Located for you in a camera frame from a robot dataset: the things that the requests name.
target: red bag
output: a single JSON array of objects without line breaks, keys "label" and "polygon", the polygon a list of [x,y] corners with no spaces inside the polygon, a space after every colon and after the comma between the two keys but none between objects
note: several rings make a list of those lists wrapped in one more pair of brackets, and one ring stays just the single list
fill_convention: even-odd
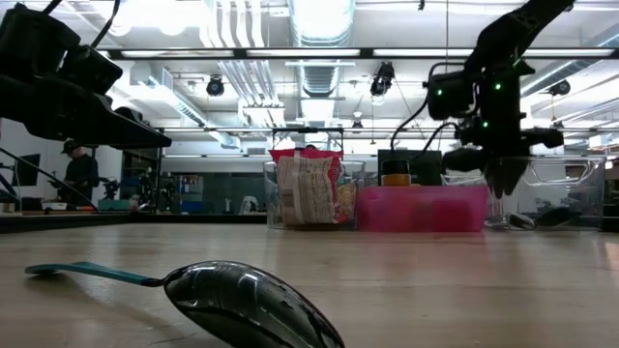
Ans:
[{"label": "red bag", "polygon": [[280,157],[294,157],[295,152],[300,152],[300,155],[304,159],[327,159],[333,158],[331,166],[329,167],[329,180],[331,181],[331,190],[333,192],[334,199],[336,198],[336,182],[338,181],[341,167],[339,165],[341,158],[343,157],[342,151],[322,151],[317,149],[287,149],[287,150],[269,150],[271,157],[275,163],[280,161]]},{"label": "red bag", "polygon": [[339,212],[338,202],[337,202],[337,190],[336,190],[336,182],[338,181],[339,174],[341,173],[341,158],[343,156],[343,152],[341,151],[321,151],[317,149],[287,149],[287,150],[270,150],[271,157],[273,157],[273,161],[275,163],[279,163],[280,158],[282,157],[290,157],[294,158],[295,154],[298,153],[298,156],[304,159],[328,159],[331,158],[331,164],[329,166],[329,170],[327,171],[327,176],[329,177],[329,182],[331,184],[331,192],[334,199],[334,206],[336,208],[336,215],[334,219],[337,222],[343,222],[348,220],[349,217],[344,216]]}]

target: person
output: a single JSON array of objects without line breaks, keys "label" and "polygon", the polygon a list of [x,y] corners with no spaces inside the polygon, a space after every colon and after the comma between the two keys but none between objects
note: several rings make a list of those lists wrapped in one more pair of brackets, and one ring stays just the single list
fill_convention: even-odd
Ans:
[{"label": "person", "polygon": [[[88,156],[83,147],[74,140],[65,142],[62,154],[67,154],[71,162],[67,166],[65,184],[76,189],[88,199],[92,199],[93,188],[99,185],[99,165],[97,160]],[[62,194],[63,201],[75,206],[88,205],[82,197],[75,192],[65,190]]]}]

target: jar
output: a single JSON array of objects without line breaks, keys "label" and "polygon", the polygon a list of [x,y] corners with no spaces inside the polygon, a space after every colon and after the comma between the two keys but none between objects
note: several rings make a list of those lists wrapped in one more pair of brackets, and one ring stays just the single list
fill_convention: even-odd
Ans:
[{"label": "jar", "polygon": [[383,186],[410,186],[408,160],[391,159],[381,163]]}]

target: desk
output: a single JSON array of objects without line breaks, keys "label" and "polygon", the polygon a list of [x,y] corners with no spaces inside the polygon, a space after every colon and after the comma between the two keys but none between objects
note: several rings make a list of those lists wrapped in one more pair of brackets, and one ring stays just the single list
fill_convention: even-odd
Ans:
[{"label": "desk", "polygon": [[165,276],[213,259],[282,277],[322,309],[351,348],[619,345],[619,236],[125,224],[0,235],[2,347],[223,348],[161,288],[22,273],[38,263],[92,261]]}]

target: monitor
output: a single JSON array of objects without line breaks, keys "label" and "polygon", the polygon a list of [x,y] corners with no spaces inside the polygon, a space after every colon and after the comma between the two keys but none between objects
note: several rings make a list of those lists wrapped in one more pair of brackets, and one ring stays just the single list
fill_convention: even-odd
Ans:
[{"label": "monitor", "polygon": [[[39,166],[41,162],[41,155],[28,155],[21,156],[23,160],[27,160],[30,163]],[[37,185],[37,178],[39,177],[39,172],[37,169],[33,168],[30,165],[15,161],[15,170],[13,171],[13,180],[11,181],[12,186],[21,186],[21,187],[33,187]]]}]

